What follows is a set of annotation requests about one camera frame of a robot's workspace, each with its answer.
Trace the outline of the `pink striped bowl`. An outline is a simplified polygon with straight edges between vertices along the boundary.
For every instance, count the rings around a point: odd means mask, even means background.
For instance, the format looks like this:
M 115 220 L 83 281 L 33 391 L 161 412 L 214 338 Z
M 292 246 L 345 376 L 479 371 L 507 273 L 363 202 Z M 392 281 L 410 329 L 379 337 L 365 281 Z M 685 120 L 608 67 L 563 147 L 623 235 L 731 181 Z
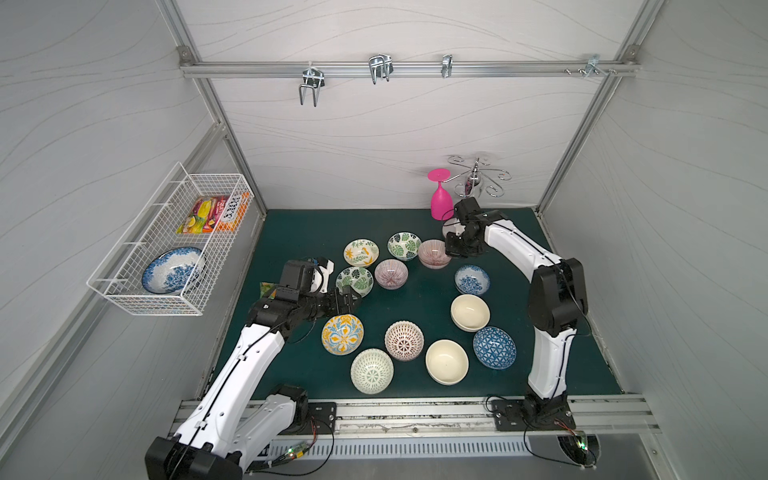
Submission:
M 397 290 L 405 285 L 409 271 L 407 266 L 397 259 L 386 259 L 380 262 L 374 270 L 374 278 L 378 285 L 386 290 Z
M 445 242 L 437 239 L 424 241 L 418 249 L 418 258 L 423 266 L 432 270 L 445 268 L 451 261 Z

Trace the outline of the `blue floral small bowl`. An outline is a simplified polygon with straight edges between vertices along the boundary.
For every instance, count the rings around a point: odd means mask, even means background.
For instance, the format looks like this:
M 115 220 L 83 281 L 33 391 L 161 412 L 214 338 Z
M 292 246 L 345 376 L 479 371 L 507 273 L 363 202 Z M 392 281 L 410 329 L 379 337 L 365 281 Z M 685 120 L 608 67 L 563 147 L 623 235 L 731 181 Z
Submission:
M 461 266 L 454 275 L 454 283 L 462 294 L 484 295 L 491 286 L 491 280 L 485 270 L 476 265 Z

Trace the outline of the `cream plain bowl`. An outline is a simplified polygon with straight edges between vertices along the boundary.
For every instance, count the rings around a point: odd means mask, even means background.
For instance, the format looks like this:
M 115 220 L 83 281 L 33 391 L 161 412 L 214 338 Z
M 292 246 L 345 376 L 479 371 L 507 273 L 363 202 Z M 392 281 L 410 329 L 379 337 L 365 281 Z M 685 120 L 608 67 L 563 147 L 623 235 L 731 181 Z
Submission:
M 490 309 L 478 296 L 462 294 L 451 303 L 450 316 L 453 323 L 462 331 L 477 332 L 490 322 Z
M 427 349 L 425 365 L 428 374 L 435 382 L 444 386 L 453 386 L 467 375 L 469 358 L 458 343 L 440 339 L 433 342 Z

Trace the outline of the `maroon lattice pattern bowl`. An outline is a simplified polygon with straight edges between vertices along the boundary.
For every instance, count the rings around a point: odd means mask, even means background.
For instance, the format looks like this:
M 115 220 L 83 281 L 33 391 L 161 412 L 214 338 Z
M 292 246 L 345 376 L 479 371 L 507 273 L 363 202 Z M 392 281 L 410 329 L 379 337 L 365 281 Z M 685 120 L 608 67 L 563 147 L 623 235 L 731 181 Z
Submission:
M 398 361 L 415 360 L 424 347 L 424 335 L 413 322 L 401 320 L 393 323 L 385 332 L 387 352 Z

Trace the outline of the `green lattice pattern bowl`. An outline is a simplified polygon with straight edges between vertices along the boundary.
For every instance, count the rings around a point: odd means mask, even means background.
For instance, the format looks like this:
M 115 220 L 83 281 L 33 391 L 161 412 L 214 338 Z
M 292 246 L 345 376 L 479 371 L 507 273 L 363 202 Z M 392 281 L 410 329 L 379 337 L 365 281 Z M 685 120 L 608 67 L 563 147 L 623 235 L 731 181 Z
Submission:
M 394 377 L 394 364 L 385 351 L 366 349 L 353 360 L 350 377 L 359 392 L 366 395 L 379 394 L 390 385 Z

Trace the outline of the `blue triangle pattern bowl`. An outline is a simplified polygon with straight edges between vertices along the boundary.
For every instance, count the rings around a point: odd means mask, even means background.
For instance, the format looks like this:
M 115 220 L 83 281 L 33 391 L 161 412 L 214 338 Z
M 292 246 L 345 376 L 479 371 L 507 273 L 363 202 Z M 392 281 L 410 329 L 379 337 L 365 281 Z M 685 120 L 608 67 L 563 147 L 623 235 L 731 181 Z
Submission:
M 472 347 L 476 358 L 487 368 L 506 370 L 517 358 L 517 349 L 512 337 L 504 330 L 487 326 L 477 331 Z

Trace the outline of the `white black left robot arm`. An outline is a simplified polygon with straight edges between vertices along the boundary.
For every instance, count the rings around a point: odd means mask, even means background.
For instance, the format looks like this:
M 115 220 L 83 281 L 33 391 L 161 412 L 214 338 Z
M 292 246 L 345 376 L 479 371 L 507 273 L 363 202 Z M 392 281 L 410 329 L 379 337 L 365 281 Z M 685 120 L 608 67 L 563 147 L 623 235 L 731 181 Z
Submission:
M 249 312 L 229 359 L 193 413 L 145 454 L 151 479 L 240 479 L 279 434 L 311 424 L 306 391 L 280 385 L 252 415 L 252 394 L 294 330 L 305 322 L 351 314 L 361 296 L 333 287 L 332 261 L 291 260 L 280 281 Z

